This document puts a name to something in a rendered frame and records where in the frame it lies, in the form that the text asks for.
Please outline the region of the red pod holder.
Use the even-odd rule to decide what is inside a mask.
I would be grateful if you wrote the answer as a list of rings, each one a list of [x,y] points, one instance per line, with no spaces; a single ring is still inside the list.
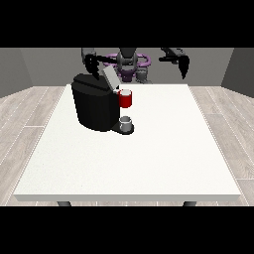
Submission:
[[[132,91],[130,89],[121,89],[118,92],[119,106],[128,108],[132,105]]]

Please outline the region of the black coffee machine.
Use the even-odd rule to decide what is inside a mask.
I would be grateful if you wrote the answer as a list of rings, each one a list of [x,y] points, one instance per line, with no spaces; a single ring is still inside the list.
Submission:
[[[78,121],[84,127],[100,132],[115,131],[122,135],[134,132],[120,130],[120,109],[117,87],[112,90],[102,75],[96,79],[92,74],[78,74],[71,84]]]

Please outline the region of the pale grey machine lid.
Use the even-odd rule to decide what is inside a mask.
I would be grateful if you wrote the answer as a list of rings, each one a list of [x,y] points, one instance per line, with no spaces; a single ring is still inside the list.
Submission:
[[[119,78],[115,72],[115,69],[113,68],[112,65],[105,67],[102,70],[102,73],[103,73],[104,77],[106,78],[106,80],[112,90],[115,90],[120,85],[120,80],[119,80]]]

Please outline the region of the small grey coffee pod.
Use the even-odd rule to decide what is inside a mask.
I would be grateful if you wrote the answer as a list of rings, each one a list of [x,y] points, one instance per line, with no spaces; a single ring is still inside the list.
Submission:
[[[145,83],[147,81],[148,70],[145,67],[139,67],[136,70],[136,81]]]

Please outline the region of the small grey cup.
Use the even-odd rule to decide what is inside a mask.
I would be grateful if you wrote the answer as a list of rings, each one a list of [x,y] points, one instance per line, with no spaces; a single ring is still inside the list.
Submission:
[[[122,116],[119,119],[120,130],[123,132],[128,132],[132,128],[132,120],[129,116]]]

